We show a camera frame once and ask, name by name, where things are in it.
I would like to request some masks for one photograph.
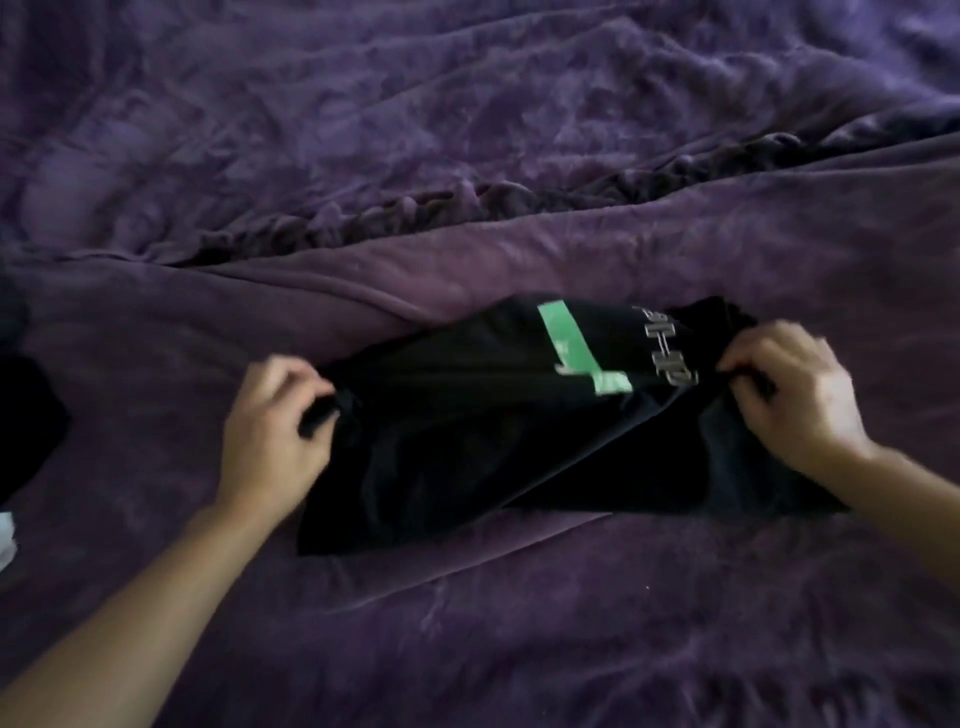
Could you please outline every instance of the shirt logo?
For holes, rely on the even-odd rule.
[[[651,339],[657,339],[657,343],[660,345],[660,350],[651,354],[657,374],[666,377],[666,380],[675,387],[696,384],[697,373],[691,372],[686,366],[683,353],[670,349],[669,340],[677,335],[677,327],[670,321],[670,317],[646,308],[640,310],[643,311],[643,315],[650,322],[644,327],[647,336]]]

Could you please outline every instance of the black clothing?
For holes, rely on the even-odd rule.
[[[556,300],[514,297],[323,368],[337,394],[308,410],[302,431],[334,406],[341,417],[306,501],[300,553],[427,538],[503,506],[842,508],[764,449],[714,372],[755,323],[738,308],[714,298],[665,315]]]
[[[46,375],[16,352],[29,318],[22,295],[0,271],[0,506],[40,469],[70,422]]]

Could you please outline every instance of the forearm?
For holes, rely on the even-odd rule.
[[[0,725],[149,726],[267,534],[201,513],[133,582],[0,694]]]
[[[829,459],[815,479],[960,592],[960,488],[885,448]]]

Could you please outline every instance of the white fabric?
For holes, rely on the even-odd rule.
[[[0,571],[10,565],[16,555],[13,540],[13,513],[0,513]]]

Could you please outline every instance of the purple blanket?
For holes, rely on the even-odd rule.
[[[878,439],[960,479],[960,133],[854,143],[955,112],[958,36],[946,0],[4,4],[0,234],[74,424],[11,502],[0,683],[209,499],[252,357],[519,291],[798,318]],[[544,202],[837,130],[788,169]],[[492,214],[483,184],[534,202]],[[196,267],[211,239],[232,262]],[[346,559],[295,558],[295,530],[160,725],[960,722],[960,603],[856,517],[505,513]]]

